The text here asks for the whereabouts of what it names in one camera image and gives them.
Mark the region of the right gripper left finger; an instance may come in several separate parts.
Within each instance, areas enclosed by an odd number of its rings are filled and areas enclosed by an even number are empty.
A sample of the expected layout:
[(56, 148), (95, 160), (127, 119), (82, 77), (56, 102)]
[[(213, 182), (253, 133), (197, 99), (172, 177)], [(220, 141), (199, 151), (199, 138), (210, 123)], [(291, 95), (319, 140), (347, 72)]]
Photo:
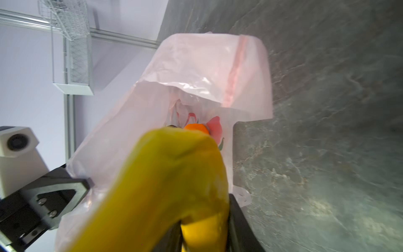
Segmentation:
[(181, 252), (183, 235), (181, 223), (172, 225), (160, 241), (154, 246), (152, 252)]

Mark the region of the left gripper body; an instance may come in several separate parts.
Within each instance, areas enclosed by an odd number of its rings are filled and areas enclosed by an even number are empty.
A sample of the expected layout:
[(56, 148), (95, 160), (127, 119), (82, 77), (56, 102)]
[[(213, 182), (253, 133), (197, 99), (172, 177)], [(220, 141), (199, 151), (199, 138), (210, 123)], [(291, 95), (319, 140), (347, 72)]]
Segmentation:
[(63, 165), (2, 199), (1, 251), (25, 251), (46, 231), (58, 228), (89, 190), (87, 179), (71, 177)]

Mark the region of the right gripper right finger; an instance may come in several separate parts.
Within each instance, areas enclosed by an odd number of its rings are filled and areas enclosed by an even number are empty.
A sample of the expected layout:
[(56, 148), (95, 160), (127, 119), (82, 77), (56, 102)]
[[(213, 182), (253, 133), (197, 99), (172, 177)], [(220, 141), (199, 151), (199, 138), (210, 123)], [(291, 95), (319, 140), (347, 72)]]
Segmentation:
[(228, 252), (265, 252), (233, 194), (229, 195)]

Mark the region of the orange tangerine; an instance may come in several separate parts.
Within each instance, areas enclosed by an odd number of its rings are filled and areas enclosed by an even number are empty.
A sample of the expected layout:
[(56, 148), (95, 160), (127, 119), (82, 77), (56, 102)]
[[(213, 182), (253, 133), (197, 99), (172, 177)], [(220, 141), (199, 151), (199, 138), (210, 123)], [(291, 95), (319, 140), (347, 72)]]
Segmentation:
[(190, 130), (190, 131), (199, 131), (199, 132), (205, 133), (207, 135), (210, 135), (208, 128), (204, 124), (200, 124), (200, 123), (188, 124), (184, 127), (184, 129)]

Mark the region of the pink plastic bag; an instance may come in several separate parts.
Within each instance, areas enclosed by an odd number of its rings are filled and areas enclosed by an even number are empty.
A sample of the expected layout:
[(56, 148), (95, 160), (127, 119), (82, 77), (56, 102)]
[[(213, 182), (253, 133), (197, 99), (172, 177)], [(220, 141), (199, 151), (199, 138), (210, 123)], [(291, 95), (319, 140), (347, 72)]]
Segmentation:
[(237, 122), (272, 117), (271, 74), (260, 39), (212, 33), (165, 39), (139, 80), (68, 161), (68, 173), (89, 179), (92, 186), (82, 202), (63, 216), (55, 250), (67, 250), (139, 138), (164, 126), (205, 125), (220, 148), (229, 191), (241, 206), (250, 204), (249, 193), (233, 185), (233, 127)]

